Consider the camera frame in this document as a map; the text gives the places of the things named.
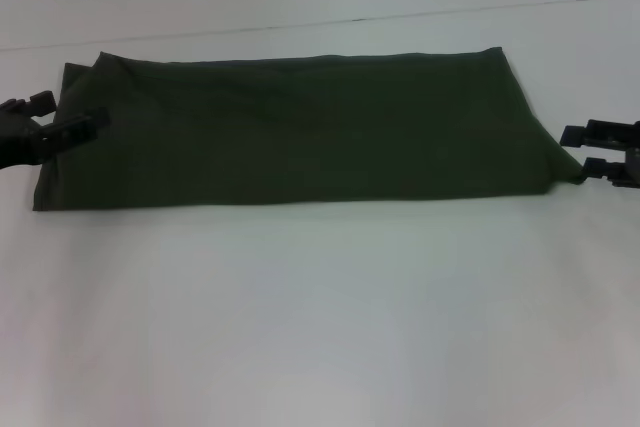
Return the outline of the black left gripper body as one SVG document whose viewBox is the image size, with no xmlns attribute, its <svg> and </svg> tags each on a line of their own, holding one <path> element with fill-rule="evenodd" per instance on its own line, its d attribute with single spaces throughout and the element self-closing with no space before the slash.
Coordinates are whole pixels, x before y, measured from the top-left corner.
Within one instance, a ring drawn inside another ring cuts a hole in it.
<svg viewBox="0 0 640 427">
<path fill-rule="evenodd" d="M 16 111 L 19 100 L 1 104 L 1 168 L 41 165 L 52 158 L 36 156 L 36 136 L 42 127 Z"/>
</svg>

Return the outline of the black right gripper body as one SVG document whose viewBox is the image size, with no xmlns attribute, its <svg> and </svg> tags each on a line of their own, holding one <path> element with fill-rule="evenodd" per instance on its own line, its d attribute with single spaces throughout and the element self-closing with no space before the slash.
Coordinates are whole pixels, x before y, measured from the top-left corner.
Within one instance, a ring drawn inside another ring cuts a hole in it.
<svg viewBox="0 0 640 427">
<path fill-rule="evenodd" d="M 624 165 L 616 180 L 615 187 L 639 188 L 639 122 L 621 127 L 616 140 L 625 152 Z"/>
</svg>

